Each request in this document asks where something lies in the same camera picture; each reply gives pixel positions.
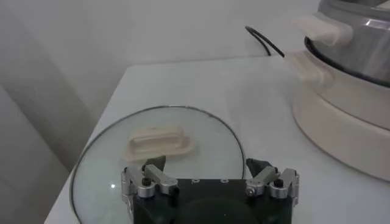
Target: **white cabinet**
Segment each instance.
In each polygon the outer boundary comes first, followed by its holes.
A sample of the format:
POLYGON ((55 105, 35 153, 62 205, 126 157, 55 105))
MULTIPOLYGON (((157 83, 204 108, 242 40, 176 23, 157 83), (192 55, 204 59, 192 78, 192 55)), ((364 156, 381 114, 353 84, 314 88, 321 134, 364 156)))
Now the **white cabinet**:
POLYGON ((43 223, 68 175, 0 86, 0 223, 43 223))

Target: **cable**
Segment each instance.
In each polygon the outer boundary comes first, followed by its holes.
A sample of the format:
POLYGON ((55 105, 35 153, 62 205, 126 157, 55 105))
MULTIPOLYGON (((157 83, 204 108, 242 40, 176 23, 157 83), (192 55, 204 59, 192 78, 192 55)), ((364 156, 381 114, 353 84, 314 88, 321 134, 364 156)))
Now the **cable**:
POLYGON ((280 56, 282 56, 283 58, 285 57, 285 53, 283 53, 277 46, 275 46, 273 44, 273 42, 271 42, 268 38, 266 38, 263 34, 259 33, 259 31, 249 27, 249 26, 246 26, 245 29, 252 35, 254 36, 254 34, 263 39, 265 42, 267 42, 267 44, 269 44, 276 52, 278 52, 278 54, 280 56))
POLYGON ((250 27, 245 27, 245 29, 254 37, 256 38, 257 41, 259 41, 261 43, 261 45, 263 45, 263 48, 264 50, 266 50, 267 52, 267 55, 268 56, 271 56, 271 53, 268 49, 268 47, 266 46, 266 44, 264 44, 264 42, 253 32, 253 30, 250 29, 250 27))

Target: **white table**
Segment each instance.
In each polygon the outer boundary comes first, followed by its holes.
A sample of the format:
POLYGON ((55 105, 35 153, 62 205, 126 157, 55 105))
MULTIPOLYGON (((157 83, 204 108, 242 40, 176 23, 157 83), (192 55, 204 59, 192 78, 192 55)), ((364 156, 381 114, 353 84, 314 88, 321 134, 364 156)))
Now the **white table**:
MULTIPOLYGON (((297 84, 280 57, 133 66, 90 141, 112 122, 143 108, 191 105, 230 124, 248 158, 298 170, 300 203, 293 223, 390 223, 390 184, 341 164, 300 132, 291 113, 297 84)), ((45 224, 77 223, 68 191, 69 180, 45 224)))

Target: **stainless steel pot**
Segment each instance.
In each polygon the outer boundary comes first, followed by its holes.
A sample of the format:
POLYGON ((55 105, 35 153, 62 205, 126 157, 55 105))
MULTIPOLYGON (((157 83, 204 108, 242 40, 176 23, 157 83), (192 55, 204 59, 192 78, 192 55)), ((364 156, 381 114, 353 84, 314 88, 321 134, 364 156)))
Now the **stainless steel pot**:
POLYGON ((390 10, 386 0, 322 0, 318 11, 348 24, 352 39, 342 46, 306 40, 318 58, 350 75, 390 87, 390 10))

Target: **metal rim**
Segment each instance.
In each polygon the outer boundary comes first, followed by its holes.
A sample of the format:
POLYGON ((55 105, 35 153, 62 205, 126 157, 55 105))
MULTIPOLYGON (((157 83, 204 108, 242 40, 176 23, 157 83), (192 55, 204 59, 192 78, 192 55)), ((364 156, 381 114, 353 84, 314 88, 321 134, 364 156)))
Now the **metal rim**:
POLYGON ((343 10, 345 12, 365 15, 371 18, 390 19, 389 9, 377 8, 377 7, 372 7, 368 5, 362 5, 362 4, 357 4, 354 2, 347 2, 342 0, 323 0, 320 2, 320 7, 321 4, 328 4, 332 7, 343 10))
POLYGON ((371 82, 371 83, 376 84, 376 85, 390 88, 389 82, 386 82, 386 81, 383 81, 380 79, 376 79, 376 78, 373 78, 373 77, 368 76, 368 75, 364 75, 360 72, 353 71, 353 70, 351 70, 343 65, 340 65, 339 63, 333 61, 332 59, 326 57, 324 54, 319 52, 314 47, 312 41, 307 37, 305 37, 305 46, 310 51, 310 53, 312 53, 316 58, 318 58, 320 61, 323 61, 324 63, 328 64, 329 66, 334 67, 337 70, 340 70, 348 75, 354 76, 355 78, 363 79, 367 82, 371 82))
POLYGON ((130 115, 126 115, 120 119, 118 119, 117 121, 115 121, 114 123, 110 124, 109 126, 105 127, 101 132, 99 132, 99 134, 97 134, 93 139, 92 141, 87 145, 85 146, 83 152, 81 153, 79 159, 77 160, 76 162, 76 165, 74 166, 73 168, 73 171, 71 173, 71 181, 69 183, 69 202, 70 202, 70 206, 71 206, 71 210, 74 214, 74 216, 76 217, 77 221, 79 223, 81 223, 80 221, 80 218, 79 218, 79 215, 77 214, 77 211, 74 207, 74 202, 73 202, 73 183, 74 183, 74 177, 77 173, 77 169, 79 168, 79 164, 81 163, 82 159, 84 158, 84 155, 86 154, 86 152, 90 149, 90 147, 95 143, 95 141, 97 139, 99 139, 100 136, 102 136, 107 130, 109 130, 110 128, 112 128, 113 126, 115 126, 117 123, 120 123, 121 121, 129 118, 129 117, 132 117, 136 114, 140 114, 142 112, 145 112, 145 111, 149 111, 149 110, 155 110, 155 109, 160 109, 160 108, 185 108, 185 109, 189 109, 189 110, 196 110, 196 111, 199 111, 201 113, 204 113, 204 114, 207 114, 209 115, 210 117, 216 119, 217 121, 219 121, 220 123, 222 123, 231 133, 232 135, 234 136, 234 138, 236 139, 236 142, 238 144, 238 147, 241 151, 241 156, 242 156, 242 159, 243 159, 243 172, 242 172, 242 175, 241 175, 241 179, 244 179, 245 178, 245 153, 244 153, 244 149, 241 145, 241 142, 239 141, 236 133, 233 131, 233 129, 226 123, 224 122, 221 118, 217 117, 216 115, 214 114, 211 114, 210 112, 207 112, 205 110, 202 110, 202 109, 199 109, 199 108, 196 108, 196 107, 191 107, 191 106, 186 106, 186 105, 161 105, 161 106, 156 106, 156 107, 149 107, 149 108, 145 108, 143 110, 140 110, 140 111, 136 111, 130 115))

